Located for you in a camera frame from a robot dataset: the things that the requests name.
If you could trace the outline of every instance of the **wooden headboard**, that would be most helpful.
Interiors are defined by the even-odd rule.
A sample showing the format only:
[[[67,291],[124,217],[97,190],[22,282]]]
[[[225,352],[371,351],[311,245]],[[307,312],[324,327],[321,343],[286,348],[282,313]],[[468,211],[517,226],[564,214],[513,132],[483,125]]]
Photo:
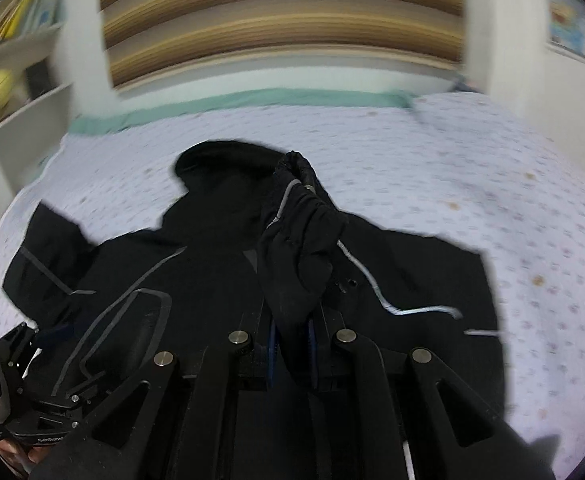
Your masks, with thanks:
[[[115,87],[252,49],[357,45],[454,66],[463,0],[100,0]]]

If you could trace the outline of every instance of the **bed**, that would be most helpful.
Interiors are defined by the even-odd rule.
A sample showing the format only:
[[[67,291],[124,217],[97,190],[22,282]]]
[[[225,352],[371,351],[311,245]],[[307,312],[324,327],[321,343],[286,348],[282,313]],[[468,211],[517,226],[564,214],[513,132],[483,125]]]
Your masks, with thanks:
[[[473,93],[410,108],[214,110],[116,134],[68,134],[0,222],[0,337],[24,320],[1,290],[41,200],[96,243],[157,227],[186,190],[176,156],[207,139],[303,153],[336,205],[386,228],[482,251],[505,349],[506,419],[557,443],[559,480],[585,455],[585,177],[547,140]]]

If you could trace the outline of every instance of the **black jacket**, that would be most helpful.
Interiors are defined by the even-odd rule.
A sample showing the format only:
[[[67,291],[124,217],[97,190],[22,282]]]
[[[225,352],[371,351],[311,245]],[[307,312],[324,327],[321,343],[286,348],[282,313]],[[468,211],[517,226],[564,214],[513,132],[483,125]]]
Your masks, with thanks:
[[[323,285],[309,287],[313,298],[339,310],[346,325],[381,347],[432,349],[503,413],[499,339],[466,335],[498,328],[480,255],[337,211],[309,165],[302,173],[311,175],[312,184],[293,186],[290,205],[319,211],[330,234],[312,241],[314,231],[304,224],[291,235],[286,218],[266,229],[282,186],[294,178],[285,173],[290,165],[278,168],[273,178],[282,155],[237,141],[194,146],[175,164],[188,193],[165,212],[162,227],[99,246],[40,204],[4,280],[15,306],[40,326],[44,352],[32,363],[28,388],[61,394],[102,370],[117,383],[159,346],[176,354],[205,349],[235,330],[243,312],[260,308],[263,291],[272,303],[268,283],[276,277],[269,270],[279,253],[268,251],[276,237],[289,242],[298,236],[314,247],[308,254],[319,255],[303,260],[317,264],[303,281],[327,272],[319,280]],[[301,222],[312,225],[313,215]],[[293,272],[308,268],[303,264]],[[427,306],[445,308],[396,315]],[[274,317],[279,324],[280,312]]]

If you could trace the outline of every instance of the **metal screw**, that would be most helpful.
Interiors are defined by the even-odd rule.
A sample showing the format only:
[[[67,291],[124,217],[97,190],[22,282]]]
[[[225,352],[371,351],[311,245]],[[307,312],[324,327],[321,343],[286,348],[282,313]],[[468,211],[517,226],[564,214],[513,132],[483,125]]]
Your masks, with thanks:
[[[228,341],[234,345],[241,345],[248,341],[248,332],[243,330],[235,330],[234,332],[230,332],[230,335],[228,335]]]
[[[342,328],[339,330],[339,332],[336,333],[336,338],[342,343],[351,343],[357,339],[357,333],[354,330],[350,330],[349,328]]]
[[[426,364],[432,359],[432,354],[425,348],[418,348],[413,352],[413,359],[418,363]]]
[[[164,350],[158,354],[155,354],[152,360],[157,366],[168,366],[173,360],[173,355],[170,352],[166,352]]]

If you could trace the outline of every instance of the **white piping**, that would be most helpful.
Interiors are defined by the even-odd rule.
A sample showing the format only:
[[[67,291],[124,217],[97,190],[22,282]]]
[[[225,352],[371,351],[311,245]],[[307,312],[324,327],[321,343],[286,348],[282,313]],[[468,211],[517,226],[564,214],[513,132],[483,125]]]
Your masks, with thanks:
[[[95,320],[90,324],[90,326],[88,327],[88,329],[81,336],[81,339],[77,343],[77,346],[75,346],[75,349],[72,351],[72,353],[70,354],[70,356],[66,359],[66,362],[63,364],[63,368],[61,368],[61,373],[59,375],[59,379],[57,379],[57,382],[55,383],[54,388],[52,389],[52,393],[51,393],[52,396],[57,395],[57,392],[59,391],[59,388],[61,386],[61,382],[66,377],[66,373],[68,373],[68,368],[70,367],[70,363],[73,361],[73,359],[75,357],[77,357],[77,354],[79,353],[79,351],[80,351],[81,347],[83,346],[83,344],[86,342],[86,339],[88,339],[88,337],[90,336],[90,334],[92,334],[92,331],[99,324],[99,322],[105,316],[107,316],[108,313],[118,303],[120,303],[121,301],[123,301],[133,290],[135,290],[140,285],[140,283],[143,280],[145,280],[149,275],[151,275],[153,272],[155,272],[155,270],[159,269],[159,267],[161,267],[168,260],[170,260],[171,258],[174,258],[175,256],[178,256],[179,254],[183,253],[185,250],[186,250],[186,248],[185,247],[182,247],[181,249],[176,250],[173,254],[170,254],[170,256],[165,257],[163,260],[158,261],[156,264],[154,264],[152,267],[150,267],[150,269],[147,270],[146,272],[144,272],[137,281],[135,281],[134,283],[132,283],[132,285],[130,285],[121,296],[119,296],[116,300],[114,300],[111,304],[109,304],[109,306],[101,314],[99,314],[99,316],[97,316],[95,318]]]
[[[372,287],[372,290],[374,290],[375,296],[377,296],[377,299],[381,303],[381,306],[393,316],[409,316],[410,314],[422,314],[425,312],[444,312],[445,314],[450,314],[454,319],[461,319],[463,317],[463,314],[461,314],[461,312],[453,306],[423,306],[420,308],[410,308],[407,310],[401,310],[400,308],[393,306],[386,298],[383,297],[383,294],[381,294],[381,289],[377,284],[377,280],[374,279],[374,276],[370,273],[370,270],[368,270],[364,264],[357,260],[357,258],[352,256],[351,252],[346,248],[341,240],[337,240],[336,244],[341,249],[341,252],[345,254],[345,257],[348,258],[366,277],[368,283],[370,283],[370,286]]]
[[[30,260],[30,262],[41,272],[46,278],[51,280],[57,287],[59,287],[63,292],[67,295],[72,296],[73,294],[95,294],[96,290],[72,290],[69,286],[67,286],[64,282],[62,282],[54,273],[46,267],[39,259],[32,254],[28,249],[21,246],[19,247],[19,252],[26,257],[26,259]]]
[[[286,187],[286,190],[284,191],[284,197],[282,198],[282,202],[279,205],[279,210],[277,211],[277,215],[272,219],[272,222],[270,222],[266,226],[266,229],[268,229],[268,227],[270,227],[272,224],[274,224],[275,222],[278,222],[281,219],[282,214],[284,214],[284,207],[286,206],[286,202],[288,202],[288,197],[290,196],[290,191],[297,184],[301,184],[301,181],[296,179],[296,178],[291,180],[288,183],[288,186]]]
[[[157,298],[159,298],[161,304],[159,320],[156,323],[155,326],[156,330],[154,331],[152,338],[150,339],[150,343],[148,344],[148,350],[152,351],[153,345],[155,345],[155,343],[156,345],[159,344],[159,341],[157,340],[157,332],[160,331],[159,337],[163,335],[163,332],[166,328],[166,322],[168,321],[167,316],[163,313],[165,311],[168,311],[168,314],[170,314],[170,307],[172,307],[172,297],[170,297],[170,294],[162,292],[161,290],[153,290],[151,288],[137,288],[130,293],[130,296],[128,296],[128,298],[126,299],[124,306],[122,306],[117,312],[117,314],[114,315],[111,322],[109,322],[108,326],[99,336],[99,339],[96,340],[95,344],[92,345],[92,348],[88,350],[86,355],[84,355],[83,359],[79,362],[79,370],[81,371],[81,373],[83,373],[83,375],[85,375],[87,379],[90,379],[92,377],[92,374],[88,371],[86,363],[92,357],[92,355],[98,350],[99,346],[101,346],[101,344],[106,340],[108,335],[112,332],[112,329],[115,326],[117,326],[117,324],[122,320],[122,317],[124,317],[124,314],[128,312],[128,308],[134,302],[135,298],[137,298],[139,294],[150,294],[151,296],[156,296]],[[144,355],[144,359],[142,362],[146,361],[148,350],[146,350],[146,355]]]
[[[499,337],[501,335],[498,330],[477,330],[476,328],[468,328],[463,333],[465,335],[485,335],[488,337]]]
[[[403,456],[405,457],[405,469],[408,472],[408,480],[416,480],[415,467],[412,463],[412,454],[407,440],[403,441]]]
[[[30,365],[32,364],[32,361],[34,361],[39,354],[42,352],[41,348],[38,348],[37,350],[34,351],[34,354],[32,355],[32,358],[30,359],[30,362],[28,363],[28,366],[26,367],[26,370],[24,370],[24,374],[21,376],[22,379],[25,379],[26,377],[28,377],[28,372],[30,371]]]

